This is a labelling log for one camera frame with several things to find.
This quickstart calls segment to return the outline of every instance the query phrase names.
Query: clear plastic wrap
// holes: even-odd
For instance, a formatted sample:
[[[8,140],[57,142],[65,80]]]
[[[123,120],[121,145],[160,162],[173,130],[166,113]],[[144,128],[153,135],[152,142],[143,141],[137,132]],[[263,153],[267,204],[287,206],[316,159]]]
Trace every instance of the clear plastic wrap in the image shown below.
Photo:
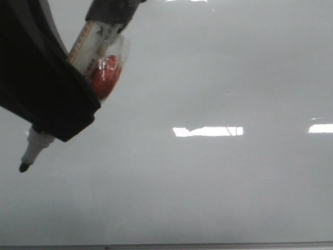
[[[130,43],[117,33],[119,28],[118,24],[88,21],[68,57],[100,102],[113,90],[129,53]]]
[[[130,42],[123,35],[118,35],[105,56],[97,59],[97,67],[88,83],[101,102],[110,95],[119,80],[129,49]]]

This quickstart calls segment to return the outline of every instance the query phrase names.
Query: white surface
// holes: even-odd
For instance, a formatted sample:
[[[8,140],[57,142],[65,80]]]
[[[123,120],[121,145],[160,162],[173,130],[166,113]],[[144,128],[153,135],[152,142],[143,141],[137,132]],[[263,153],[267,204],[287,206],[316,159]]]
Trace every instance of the white surface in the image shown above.
[[[90,0],[52,0],[65,46]],[[148,0],[96,121],[18,172],[0,111],[0,245],[333,240],[333,1]],[[173,128],[242,127],[176,137]]]

